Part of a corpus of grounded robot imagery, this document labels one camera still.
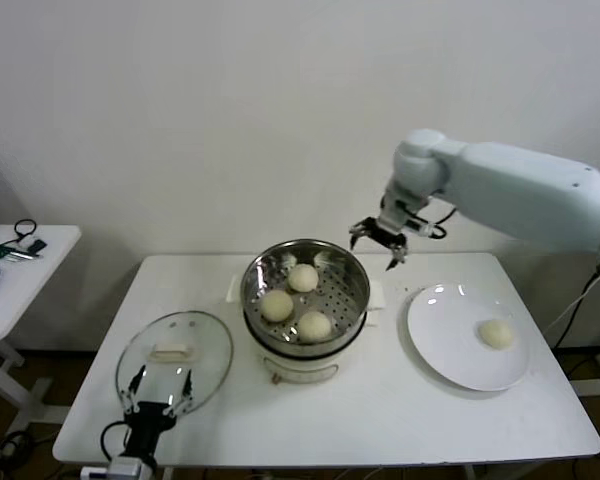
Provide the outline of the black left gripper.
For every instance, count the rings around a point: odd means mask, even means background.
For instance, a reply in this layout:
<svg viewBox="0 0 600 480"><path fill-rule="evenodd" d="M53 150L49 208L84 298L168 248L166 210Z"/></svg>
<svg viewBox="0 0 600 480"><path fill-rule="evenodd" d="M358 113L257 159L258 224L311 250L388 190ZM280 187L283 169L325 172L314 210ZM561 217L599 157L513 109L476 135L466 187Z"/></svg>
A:
<svg viewBox="0 0 600 480"><path fill-rule="evenodd" d="M128 386L119 392L124 422L130 429L123 455L136 458L153 458L161 435L176 425L174 417L182 417L194 408L194 381L191 370L183 376L179 394L171 395L167 403L140 401L136 394L146 374L142 365L132 377Z"/></svg>

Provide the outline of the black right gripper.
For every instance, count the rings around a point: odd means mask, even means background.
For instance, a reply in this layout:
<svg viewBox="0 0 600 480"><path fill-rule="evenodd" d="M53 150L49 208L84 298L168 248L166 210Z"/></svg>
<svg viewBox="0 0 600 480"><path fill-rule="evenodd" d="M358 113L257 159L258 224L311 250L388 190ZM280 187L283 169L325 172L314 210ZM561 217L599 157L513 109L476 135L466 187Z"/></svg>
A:
<svg viewBox="0 0 600 480"><path fill-rule="evenodd" d="M401 232L392 233L383 229L378 220L374 217L366 217L365 219L355 223L349 229L349 248L354 249L358 241L362 238L376 242L386 249L390 250L391 260L386 267L390 271L400 264L403 264L408 253L407 239Z"/></svg>

